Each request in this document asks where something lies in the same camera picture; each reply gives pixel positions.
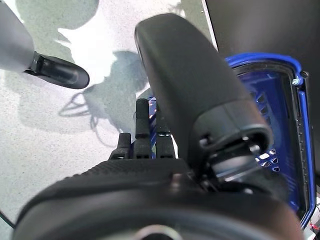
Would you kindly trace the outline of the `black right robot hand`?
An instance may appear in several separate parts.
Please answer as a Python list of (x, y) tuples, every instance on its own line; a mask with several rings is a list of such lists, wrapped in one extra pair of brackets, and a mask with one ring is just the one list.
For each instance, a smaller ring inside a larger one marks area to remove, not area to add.
[(156, 158), (148, 102), (109, 160), (49, 186), (21, 211), (14, 240), (301, 240), (286, 180), (256, 156), (273, 135), (251, 94), (186, 19), (135, 27), (157, 103)]

